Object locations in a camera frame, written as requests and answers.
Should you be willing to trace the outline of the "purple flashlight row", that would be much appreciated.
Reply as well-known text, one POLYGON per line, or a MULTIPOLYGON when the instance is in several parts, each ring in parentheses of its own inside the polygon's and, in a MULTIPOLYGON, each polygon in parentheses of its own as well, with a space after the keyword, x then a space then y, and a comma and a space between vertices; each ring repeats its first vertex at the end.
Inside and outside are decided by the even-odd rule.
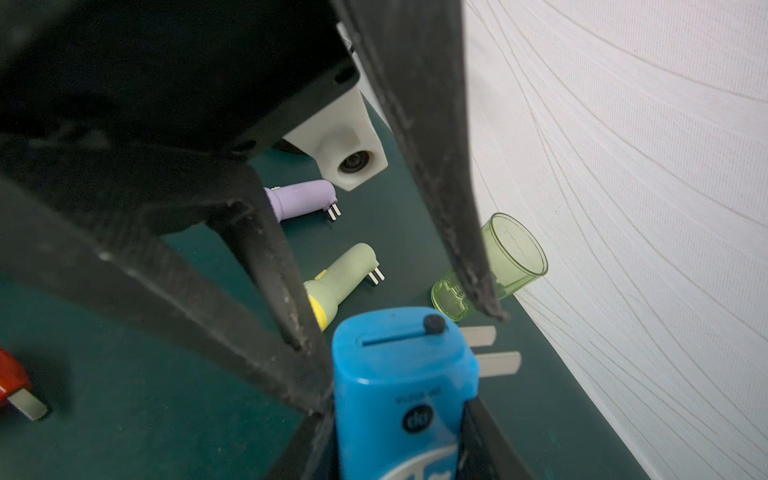
POLYGON ((327 180, 312 180, 264 190, 279 223, 320 211, 325 212, 331 221, 341 216, 336 189, 327 180))

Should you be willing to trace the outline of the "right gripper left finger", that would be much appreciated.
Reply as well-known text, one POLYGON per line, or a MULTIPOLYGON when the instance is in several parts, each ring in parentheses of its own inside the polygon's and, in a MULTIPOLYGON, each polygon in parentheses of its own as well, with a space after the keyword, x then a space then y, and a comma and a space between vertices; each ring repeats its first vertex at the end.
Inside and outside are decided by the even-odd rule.
POLYGON ((5 137, 1 271, 193 351, 287 406, 332 408, 329 349, 291 249, 257 172, 234 156, 5 137), (266 318, 165 242, 199 224, 250 276, 266 318))

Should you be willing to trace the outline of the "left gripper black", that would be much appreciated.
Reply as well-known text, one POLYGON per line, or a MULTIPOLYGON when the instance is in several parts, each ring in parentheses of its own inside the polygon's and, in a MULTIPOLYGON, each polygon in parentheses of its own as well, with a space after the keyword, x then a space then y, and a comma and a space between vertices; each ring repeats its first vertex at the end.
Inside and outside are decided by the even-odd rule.
POLYGON ((359 78, 327 1, 5 1, 1 129, 256 155, 359 78))

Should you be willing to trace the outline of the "pale green flashlight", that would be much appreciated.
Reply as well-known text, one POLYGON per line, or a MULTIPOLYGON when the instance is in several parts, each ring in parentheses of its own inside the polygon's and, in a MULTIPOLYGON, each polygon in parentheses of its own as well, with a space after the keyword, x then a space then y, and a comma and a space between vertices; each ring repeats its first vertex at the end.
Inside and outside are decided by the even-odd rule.
POLYGON ((335 319, 341 303, 366 279, 379 285, 385 276, 374 249, 357 243, 313 279, 304 283, 316 321, 322 331, 335 319))

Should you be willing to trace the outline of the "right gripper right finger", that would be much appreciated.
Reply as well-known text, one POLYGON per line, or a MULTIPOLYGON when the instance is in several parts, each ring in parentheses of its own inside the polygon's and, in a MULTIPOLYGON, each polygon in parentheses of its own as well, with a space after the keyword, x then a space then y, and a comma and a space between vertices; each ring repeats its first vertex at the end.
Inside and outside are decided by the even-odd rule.
POLYGON ((506 320, 494 291, 471 183, 460 1, 336 1, 460 285, 506 320))

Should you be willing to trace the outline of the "blue flashlight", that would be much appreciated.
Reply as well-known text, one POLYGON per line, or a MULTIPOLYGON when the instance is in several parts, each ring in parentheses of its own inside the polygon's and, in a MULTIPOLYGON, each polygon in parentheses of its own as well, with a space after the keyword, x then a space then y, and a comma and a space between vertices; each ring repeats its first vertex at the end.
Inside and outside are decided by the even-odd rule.
POLYGON ((332 339, 343 479, 453 479, 466 402, 485 377, 514 375, 518 351, 492 345, 492 326, 460 328, 427 307, 351 317, 332 339))

